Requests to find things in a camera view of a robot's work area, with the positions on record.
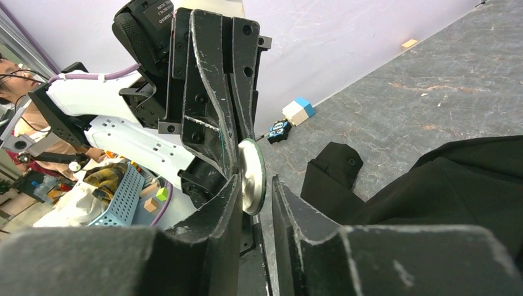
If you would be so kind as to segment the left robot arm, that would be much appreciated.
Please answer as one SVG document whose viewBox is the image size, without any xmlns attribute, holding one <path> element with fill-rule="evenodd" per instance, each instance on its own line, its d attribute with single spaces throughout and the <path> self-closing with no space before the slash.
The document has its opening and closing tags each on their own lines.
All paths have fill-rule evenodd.
<svg viewBox="0 0 523 296">
<path fill-rule="evenodd" d="M 243 210 L 263 205 L 255 143 L 257 78 L 272 40 L 241 1 L 130 1 L 112 31 L 135 64 L 111 74 L 77 63 L 30 93 L 53 132 L 76 146 L 125 154 L 181 187 L 212 192 L 197 170 L 241 181 Z"/>
</svg>

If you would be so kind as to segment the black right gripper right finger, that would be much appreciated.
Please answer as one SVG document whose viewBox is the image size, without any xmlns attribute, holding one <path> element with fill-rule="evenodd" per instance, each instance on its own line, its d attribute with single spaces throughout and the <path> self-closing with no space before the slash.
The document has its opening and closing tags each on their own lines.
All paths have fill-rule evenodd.
<svg viewBox="0 0 523 296">
<path fill-rule="evenodd" d="M 342 226 L 279 178 L 272 213 L 281 295 L 521 295 L 488 230 L 469 225 Z"/>
</svg>

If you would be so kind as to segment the black garment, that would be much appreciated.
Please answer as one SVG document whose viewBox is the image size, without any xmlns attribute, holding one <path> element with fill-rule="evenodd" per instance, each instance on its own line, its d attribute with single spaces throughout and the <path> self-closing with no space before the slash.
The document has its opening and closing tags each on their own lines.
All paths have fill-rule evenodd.
<svg viewBox="0 0 523 296">
<path fill-rule="evenodd" d="M 341 225 L 478 225 L 522 266 L 521 136 L 446 143 L 367 201 L 353 192 L 362 166 L 355 149 L 330 142 L 308 162 L 301 198 Z"/>
</svg>

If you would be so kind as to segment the white round brooch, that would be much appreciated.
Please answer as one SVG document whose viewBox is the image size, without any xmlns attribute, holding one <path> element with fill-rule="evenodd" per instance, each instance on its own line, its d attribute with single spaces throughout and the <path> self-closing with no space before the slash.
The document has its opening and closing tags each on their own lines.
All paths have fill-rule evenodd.
<svg viewBox="0 0 523 296">
<path fill-rule="evenodd" d="M 263 154 L 253 139 L 244 139 L 239 145 L 242 169 L 242 210 L 251 216 L 259 214 L 266 196 L 266 167 Z"/>
</svg>

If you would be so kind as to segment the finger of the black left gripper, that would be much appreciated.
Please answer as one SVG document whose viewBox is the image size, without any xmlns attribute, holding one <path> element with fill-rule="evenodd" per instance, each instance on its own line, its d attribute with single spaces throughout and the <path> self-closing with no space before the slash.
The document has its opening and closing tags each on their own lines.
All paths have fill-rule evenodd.
<svg viewBox="0 0 523 296">
<path fill-rule="evenodd" d="M 233 107 L 223 66 L 223 17 L 194 9 L 184 87 L 183 146 L 226 179 L 237 172 Z"/>
<path fill-rule="evenodd" d="M 232 95 L 235 106 L 237 140 L 255 137 L 254 116 L 257 95 L 255 70 L 258 58 L 259 26 L 251 20 L 233 17 L 232 21 Z"/>
</svg>

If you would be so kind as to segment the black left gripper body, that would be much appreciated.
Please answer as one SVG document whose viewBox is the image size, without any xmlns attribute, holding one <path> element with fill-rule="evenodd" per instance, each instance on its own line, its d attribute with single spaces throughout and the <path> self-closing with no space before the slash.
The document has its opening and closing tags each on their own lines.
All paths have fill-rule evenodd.
<svg viewBox="0 0 523 296">
<path fill-rule="evenodd" d="M 132 111 L 138 118 L 146 126 L 157 128 L 161 133 L 182 133 L 189 48 L 189 15 L 194 9 L 196 8 L 124 6 L 118 13 L 119 42 L 136 61 L 138 72 L 151 90 L 150 94 L 143 97 L 131 93 L 127 95 L 127 99 L 132 102 Z M 220 14 L 223 17 L 223 66 L 237 135 L 231 82 L 233 74 L 231 19 L 233 17 L 246 18 L 219 12 L 212 13 Z M 264 52 L 270 50 L 272 40 L 270 37 L 263 36 L 260 33 L 259 23 L 254 22 L 259 26 L 258 58 L 255 70 L 255 90 L 258 103 L 257 79 L 260 59 Z"/>
</svg>

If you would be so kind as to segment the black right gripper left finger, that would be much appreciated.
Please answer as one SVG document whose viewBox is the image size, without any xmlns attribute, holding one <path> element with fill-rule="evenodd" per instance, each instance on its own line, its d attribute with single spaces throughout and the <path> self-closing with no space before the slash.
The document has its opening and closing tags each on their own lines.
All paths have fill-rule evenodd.
<svg viewBox="0 0 523 296">
<path fill-rule="evenodd" d="M 1 242 L 2 295 L 236 295 L 241 180 L 172 229 L 31 228 Z"/>
</svg>

